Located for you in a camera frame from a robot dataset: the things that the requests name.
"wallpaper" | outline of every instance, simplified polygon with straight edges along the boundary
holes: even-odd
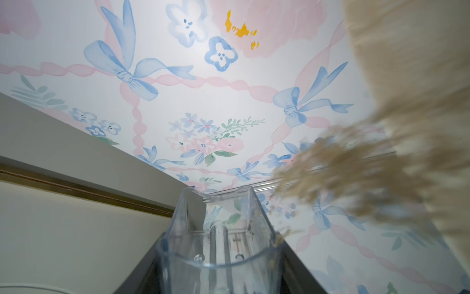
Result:
[[[0,6],[2,93],[205,192],[266,180],[374,108],[339,0]]]
[[[376,225],[348,215],[324,192],[314,205],[258,198],[275,230],[329,294],[458,294],[469,277],[445,241],[405,226]]]

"pink flower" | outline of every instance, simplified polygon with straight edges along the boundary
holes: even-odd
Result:
[[[290,40],[311,40],[326,15],[319,0],[209,0],[209,3],[215,24],[227,43],[248,58],[270,56]]]
[[[176,134],[174,137],[166,137],[165,139],[171,144],[173,150],[180,150],[182,153],[186,153],[192,149],[191,143],[188,142],[183,134]]]
[[[32,40],[41,30],[41,20],[31,0],[0,1],[0,33],[14,32]]]
[[[243,141],[236,138],[222,138],[217,142],[217,147],[227,152],[238,152],[245,147]]]
[[[183,183],[185,183],[189,187],[195,188],[196,190],[198,190],[200,192],[204,192],[207,189],[207,184],[205,184],[205,183],[192,182],[192,181],[186,181],[186,182],[183,182]]]
[[[286,166],[290,167],[291,165],[293,165],[295,163],[295,157],[296,157],[296,155],[292,155],[289,159],[285,159],[282,162],[285,162]]]
[[[217,146],[214,144],[211,138],[202,137],[194,138],[191,141],[191,149],[195,149],[197,153],[204,153],[204,155],[209,155],[212,151],[217,149]]]

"beige wall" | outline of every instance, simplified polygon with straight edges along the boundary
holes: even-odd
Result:
[[[0,93],[0,156],[175,207],[187,185]]]
[[[169,218],[0,182],[0,284],[112,293]],[[0,294],[48,291],[2,289]]]

